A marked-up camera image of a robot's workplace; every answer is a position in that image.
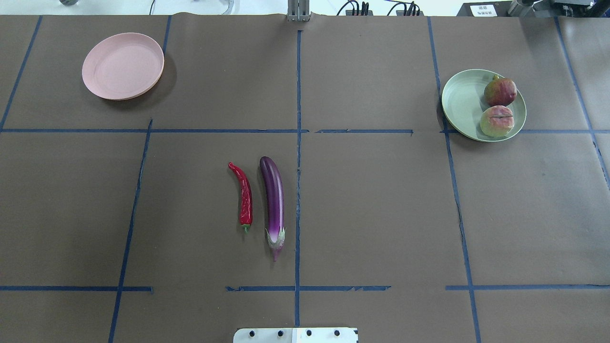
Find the white sticker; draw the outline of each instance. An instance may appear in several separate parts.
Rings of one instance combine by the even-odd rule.
[[[493,5],[472,5],[470,10],[472,16],[498,16]]]

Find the metal plate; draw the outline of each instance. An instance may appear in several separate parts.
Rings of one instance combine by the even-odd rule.
[[[233,336],[233,343],[357,343],[357,328],[244,328]]]
[[[515,127],[502,137],[490,137],[481,131],[481,115],[490,106],[485,102],[485,87],[494,75],[502,75],[483,69],[469,69],[455,74],[443,88],[442,105],[447,120],[461,134],[480,142],[501,142],[515,136],[525,124],[526,108],[521,92],[517,89],[515,101],[507,107],[513,113]]]

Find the brown table surface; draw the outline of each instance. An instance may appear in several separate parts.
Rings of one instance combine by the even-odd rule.
[[[0,16],[0,32],[1,342],[608,341],[610,20]],[[159,42],[165,69],[108,101],[81,66],[121,32]],[[515,80],[521,133],[446,123],[439,92],[471,68]],[[284,181],[275,263],[261,156]],[[251,179],[247,235],[229,161]]]

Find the red chili pepper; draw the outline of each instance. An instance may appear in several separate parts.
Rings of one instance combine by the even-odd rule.
[[[237,176],[237,180],[242,187],[242,210],[239,212],[239,223],[242,228],[248,233],[248,228],[252,224],[252,190],[250,189],[250,182],[246,173],[243,172],[238,166],[229,162],[229,169],[231,169]]]

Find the grid line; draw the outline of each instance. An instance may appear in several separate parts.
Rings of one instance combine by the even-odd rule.
[[[440,74],[439,65],[436,59],[436,48],[434,46],[434,33],[432,31],[432,21],[430,17],[428,19],[428,33],[430,36],[430,48],[432,49],[432,60],[434,62],[434,75],[436,77],[436,89],[439,96],[440,103]],[[459,201],[458,192],[458,181],[456,179],[455,169],[453,167],[453,156],[451,155],[451,142],[449,140],[449,133],[447,132],[447,119],[443,116],[443,130],[445,131],[445,144],[447,146],[447,157],[449,158],[449,169],[451,172],[451,183],[453,185],[453,196],[457,206],[457,215],[459,218],[459,229],[462,237],[462,253],[464,255],[464,266],[466,268],[466,279],[468,281],[468,294],[470,296],[470,309],[472,312],[472,321],[475,329],[476,343],[481,343],[481,332],[479,330],[479,319],[476,311],[475,291],[472,288],[472,272],[470,270],[470,259],[468,258],[468,245],[466,244],[466,233],[464,231],[464,221],[462,218],[462,209]]]
[[[300,286],[300,292],[383,292],[391,286]],[[239,286],[237,288],[225,287],[227,292],[293,292],[295,286]]]
[[[121,266],[121,275],[119,276],[117,299],[115,300],[115,308],[112,314],[112,323],[110,325],[110,335],[108,342],[112,343],[114,340],[115,330],[117,328],[118,312],[121,306],[121,295],[123,293],[123,284],[125,282],[125,271],[127,269],[127,260],[129,258],[129,249],[131,247],[131,239],[134,233],[134,222],[135,222],[135,210],[138,207],[138,200],[140,198],[140,189],[142,188],[142,173],[144,172],[144,164],[146,162],[146,153],[148,152],[148,143],[151,138],[151,128],[153,126],[153,120],[148,123],[148,132],[146,133],[146,141],[144,142],[144,152],[142,152],[142,161],[140,163],[140,173],[138,174],[138,183],[135,188],[134,205],[131,209],[131,218],[129,219],[129,230],[127,231],[127,242],[125,243],[125,252],[123,254],[123,265]]]
[[[17,92],[17,87],[19,86],[21,75],[23,75],[23,70],[26,68],[27,58],[30,56],[30,52],[32,52],[34,40],[36,40],[36,35],[38,34],[38,29],[40,28],[41,22],[42,16],[40,15],[38,16],[38,21],[36,22],[36,27],[34,28],[32,39],[30,39],[30,45],[27,47],[26,55],[23,57],[23,62],[21,63],[21,67],[19,68],[19,72],[17,73],[17,78],[15,79],[13,90],[10,92],[9,100],[7,101],[6,108],[4,109],[4,115],[2,115],[2,120],[0,120],[0,131],[2,131],[4,123],[6,122],[6,118],[9,116],[10,106],[13,104],[13,99],[15,97],[15,93]]]
[[[608,284],[480,284],[472,286],[445,286],[446,291],[524,291],[536,289],[601,289],[610,290]]]
[[[610,177],[608,176],[608,169],[606,168],[606,163],[604,162],[604,157],[601,155],[600,146],[597,143],[597,138],[595,137],[593,126],[591,125],[591,119],[589,118],[589,112],[587,111],[587,107],[584,105],[583,95],[580,92],[580,87],[578,86],[578,81],[576,81],[576,75],[574,75],[574,69],[572,68],[572,62],[570,61],[570,56],[568,56],[568,52],[565,48],[564,35],[561,32],[561,26],[559,25],[559,19],[557,17],[554,17],[554,20],[555,20],[555,28],[557,29],[557,34],[559,35],[559,43],[561,45],[561,50],[564,53],[565,62],[567,63],[568,70],[570,71],[570,76],[572,77],[572,83],[574,83],[574,89],[576,90],[576,94],[578,95],[578,102],[580,103],[580,106],[583,109],[584,119],[587,121],[587,127],[589,128],[589,133],[591,134],[591,139],[593,140],[595,152],[597,153],[597,159],[600,161],[601,172],[604,174],[604,179],[606,179],[606,186],[610,190]]]
[[[301,34],[296,32],[295,327],[301,325]]]
[[[163,54],[167,48],[167,39],[170,37],[171,15],[167,16],[167,25],[165,26],[165,38],[163,39]]]
[[[522,129],[519,134],[610,134],[610,130],[570,130],[570,129]],[[439,131],[441,134],[458,134],[456,129],[444,129]]]
[[[2,132],[19,133],[147,133],[147,129],[3,129]],[[151,133],[202,133],[202,134],[295,134],[297,129],[152,129]]]
[[[317,134],[411,134],[411,129],[322,129]]]
[[[0,286],[0,291],[21,292],[116,292],[116,286]],[[151,286],[124,287],[123,292],[153,292]]]

